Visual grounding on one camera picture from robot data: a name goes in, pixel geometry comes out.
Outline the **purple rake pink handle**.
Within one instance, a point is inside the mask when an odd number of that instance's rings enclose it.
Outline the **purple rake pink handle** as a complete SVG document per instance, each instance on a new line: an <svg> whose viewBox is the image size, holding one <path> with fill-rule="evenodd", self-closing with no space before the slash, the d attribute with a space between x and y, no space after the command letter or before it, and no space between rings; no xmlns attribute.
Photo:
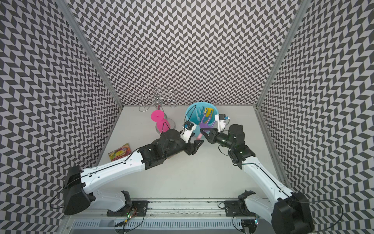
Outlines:
<svg viewBox="0 0 374 234"><path fill-rule="evenodd" d="M211 121L211 119L214 119L214 117L213 116L212 116L212 118L206 118L206 117L204 117L200 121L200 123L199 123L200 129L203 129L203 128L213 128L214 125L215 125L215 123L216 123L216 121L215 120Z"/></svg>

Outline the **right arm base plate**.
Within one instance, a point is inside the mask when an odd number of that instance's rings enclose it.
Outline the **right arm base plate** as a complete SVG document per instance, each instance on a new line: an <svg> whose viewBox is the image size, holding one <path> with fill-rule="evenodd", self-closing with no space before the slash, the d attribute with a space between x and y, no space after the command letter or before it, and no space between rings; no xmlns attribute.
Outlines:
<svg viewBox="0 0 374 234"><path fill-rule="evenodd" d="M250 212L244 205L240 205L238 200L225 200L224 210L227 217L256 217L257 214Z"/></svg>

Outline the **blue rake yellow handle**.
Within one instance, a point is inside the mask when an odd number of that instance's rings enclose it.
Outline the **blue rake yellow handle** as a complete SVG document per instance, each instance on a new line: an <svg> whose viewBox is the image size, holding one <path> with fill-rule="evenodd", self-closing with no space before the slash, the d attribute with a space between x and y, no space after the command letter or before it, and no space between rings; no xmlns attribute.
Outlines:
<svg viewBox="0 0 374 234"><path fill-rule="evenodd" d="M204 107L196 107L195 112L196 112L196 118L198 123L204 118Z"/></svg>

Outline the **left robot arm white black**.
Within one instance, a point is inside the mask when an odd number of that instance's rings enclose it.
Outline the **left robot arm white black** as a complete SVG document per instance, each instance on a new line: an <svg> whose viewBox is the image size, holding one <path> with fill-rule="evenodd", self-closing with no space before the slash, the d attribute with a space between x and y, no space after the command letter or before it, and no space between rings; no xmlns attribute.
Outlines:
<svg viewBox="0 0 374 234"><path fill-rule="evenodd" d="M75 215L88 208L119 212L122 208L130 207L131 198L127 191L121 194L107 193L101 192L100 188L121 177L159 166L181 152L196 154L203 140L191 142L193 135L192 131L171 129L151 144L134 150L125 159L86 169L79 166L69 168L62 189L63 213Z"/></svg>

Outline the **yellow toy shovel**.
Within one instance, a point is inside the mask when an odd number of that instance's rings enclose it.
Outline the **yellow toy shovel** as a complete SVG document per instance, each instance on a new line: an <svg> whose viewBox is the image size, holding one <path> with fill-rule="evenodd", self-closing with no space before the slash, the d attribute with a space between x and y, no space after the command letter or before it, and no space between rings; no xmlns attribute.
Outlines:
<svg viewBox="0 0 374 234"><path fill-rule="evenodd" d="M214 109L213 108L207 107L207 108L204 109L204 117L212 118L213 114L214 114Z"/></svg>

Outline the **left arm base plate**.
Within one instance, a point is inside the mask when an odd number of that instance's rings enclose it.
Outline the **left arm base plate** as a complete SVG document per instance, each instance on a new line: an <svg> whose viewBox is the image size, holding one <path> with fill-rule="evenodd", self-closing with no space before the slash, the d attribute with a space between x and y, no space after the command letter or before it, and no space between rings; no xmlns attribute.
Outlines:
<svg viewBox="0 0 374 234"><path fill-rule="evenodd" d="M125 217L130 214L131 211L134 211L137 217L144 217L148 210L149 201L148 200L135 200L132 202L132 206L125 205L119 211L114 212L111 210L107 211L106 216L119 216Z"/></svg>

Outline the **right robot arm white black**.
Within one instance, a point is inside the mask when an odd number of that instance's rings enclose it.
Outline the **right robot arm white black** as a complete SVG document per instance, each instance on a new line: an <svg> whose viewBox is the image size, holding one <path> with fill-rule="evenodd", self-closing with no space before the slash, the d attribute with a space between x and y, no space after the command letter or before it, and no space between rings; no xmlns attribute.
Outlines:
<svg viewBox="0 0 374 234"><path fill-rule="evenodd" d="M241 199L249 212L269 222L277 234L309 234L314 231L306 196L293 192L263 166L245 144L242 125L231 125L226 134L215 128L202 128L200 132L209 143L226 147L233 164L250 175L265 193L265 199L251 191L243 193Z"/></svg>

